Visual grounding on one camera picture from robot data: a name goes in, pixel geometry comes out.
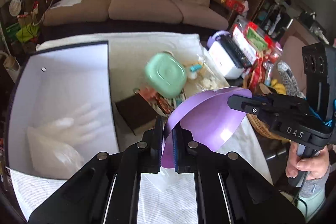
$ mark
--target gray sleeve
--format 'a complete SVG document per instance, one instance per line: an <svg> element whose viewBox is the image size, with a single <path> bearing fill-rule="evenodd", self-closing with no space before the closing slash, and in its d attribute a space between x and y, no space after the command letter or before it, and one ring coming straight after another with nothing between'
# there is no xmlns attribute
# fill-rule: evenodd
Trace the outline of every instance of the gray sleeve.
<svg viewBox="0 0 336 224"><path fill-rule="evenodd" d="M326 174L320 179L306 180L300 192L300 197L310 198L319 193L322 189L324 189L326 181L329 177L329 173L330 173L330 166Z"/></svg>

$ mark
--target white box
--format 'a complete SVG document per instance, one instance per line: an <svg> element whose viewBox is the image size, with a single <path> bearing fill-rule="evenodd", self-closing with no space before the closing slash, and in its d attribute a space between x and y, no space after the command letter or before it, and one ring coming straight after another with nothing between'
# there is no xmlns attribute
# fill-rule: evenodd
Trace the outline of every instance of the white box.
<svg viewBox="0 0 336 224"><path fill-rule="evenodd" d="M103 41L50 48L29 57L8 109L5 147L9 168L38 175L31 161L27 127L37 128L63 118L87 103L107 106L107 115L96 119L104 130L94 140L74 148L85 163L101 151L119 152L111 108L108 52L108 42Z"/></svg>

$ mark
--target handle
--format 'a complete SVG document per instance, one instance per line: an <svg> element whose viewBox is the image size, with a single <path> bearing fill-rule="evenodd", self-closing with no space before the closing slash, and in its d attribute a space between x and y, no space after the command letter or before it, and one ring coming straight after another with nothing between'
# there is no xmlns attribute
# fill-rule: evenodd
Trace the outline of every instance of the handle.
<svg viewBox="0 0 336 224"><path fill-rule="evenodd" d="M298 145L296 154L301 157L301 159L316 157L320 152L316 151L312 148L306 147L302 144ZM304 183L303 178L308 171L299 170L297 176L295 178L288 178L289 185L293 187L301 187Z"/></svg>

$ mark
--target black keyboard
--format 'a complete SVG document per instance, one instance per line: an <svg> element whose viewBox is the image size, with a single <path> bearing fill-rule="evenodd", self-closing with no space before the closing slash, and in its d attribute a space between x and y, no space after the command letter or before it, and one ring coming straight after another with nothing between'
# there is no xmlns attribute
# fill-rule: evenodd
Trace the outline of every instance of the black keyboard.
<svg viewBox="0 0 336 224"><path fill-rule="evenodd" d="M231 37L221 36L219 43L227 52L237 68L252 67L251 62L247 59L243 51L239 48L237 43Z"/></svg>

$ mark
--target green plastic container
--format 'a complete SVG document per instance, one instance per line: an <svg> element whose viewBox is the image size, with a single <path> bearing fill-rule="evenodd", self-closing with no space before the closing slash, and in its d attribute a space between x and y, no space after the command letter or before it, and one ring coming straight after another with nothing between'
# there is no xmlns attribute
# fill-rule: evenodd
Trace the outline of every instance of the green plastic container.
<svg viewBox="0 0 336 224"><path fill-rule="evenodd" d="M149 60L145 66L145 75L148 84L165 98L178 96L187 81L185 68L165 52Z"/></svg>

